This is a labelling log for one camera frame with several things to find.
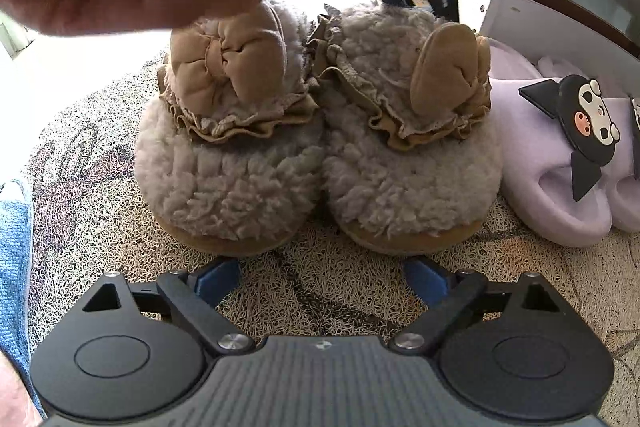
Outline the person blue jeans leg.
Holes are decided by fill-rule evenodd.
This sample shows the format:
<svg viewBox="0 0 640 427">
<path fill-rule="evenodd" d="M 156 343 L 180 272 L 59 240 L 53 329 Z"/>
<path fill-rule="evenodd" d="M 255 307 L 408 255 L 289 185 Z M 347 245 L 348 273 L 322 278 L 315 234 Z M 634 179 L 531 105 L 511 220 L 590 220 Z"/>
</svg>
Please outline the person blue jeans leg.
<svg viewBox="0 0 640 427">
<path fill-rule="evenodd" d="M 32 190 L 1 183 L 1 424 L 37 426 L 46 417 L 29 375 L 27 309 L 32 269 Z"/>
</svg>

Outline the purple Kuromi slipper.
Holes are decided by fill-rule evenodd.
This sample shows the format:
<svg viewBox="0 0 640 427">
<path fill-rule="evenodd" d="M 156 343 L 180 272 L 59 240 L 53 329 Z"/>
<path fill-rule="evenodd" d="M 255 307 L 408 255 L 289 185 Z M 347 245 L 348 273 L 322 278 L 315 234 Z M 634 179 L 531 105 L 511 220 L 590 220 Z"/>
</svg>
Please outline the purple Kuromi slipper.
<svg viewBox="0 0 640 427">
<path fill-rule="evenodd" d="M 497 40 L 489 46 L 502 194 L 518 217 L 568 247 L 598 243 L 613 227 L 638 231 L 638 101 L 612 98 L 567 61 L 533 65 Z"/>
<path fill-rule="evenodd" d="M 611 228 L 639 230 L 639 99 L 608 98 L 581 75 L 518 90 L 536 113 L 526 210 L 529 225 L 565 246 Z"/>
</svg>

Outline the cartoon patterned door mat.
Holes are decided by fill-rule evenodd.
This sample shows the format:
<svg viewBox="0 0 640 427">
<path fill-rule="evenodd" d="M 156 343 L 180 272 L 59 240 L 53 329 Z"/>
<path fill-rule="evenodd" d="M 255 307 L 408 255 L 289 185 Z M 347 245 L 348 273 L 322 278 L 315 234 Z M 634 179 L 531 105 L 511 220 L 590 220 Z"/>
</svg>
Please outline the cartoon patterned door mat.
<svg viewBox="0 0 640 427">
<path fill-rule="evenodd" d="M 62 110 L 41 131 L 28 162 L 34 257 L 28 329 L 38 345 L 89 286 L 116 270 L 134 282 L 195 269 L 207 256 L 172 239 L 134 179 L 134 142 L 156 95 L 152 60 Z M 542 239 L 502 199 L 468 241 L 439 251 L 449 270 L 493 281 L 541 273 L 611 351 L 612 388 L 601 413 L 613 426 L 639 421 L 639 239 L 614 230 L 597 245 L 565 248 Z M 241 265 L 239 288 L 220 312 L 255 337 L 380 335 L 414 320 L 422 303 L 396 258 L 371 254 L 318 207 L 285 246 Z"/>
</svg>

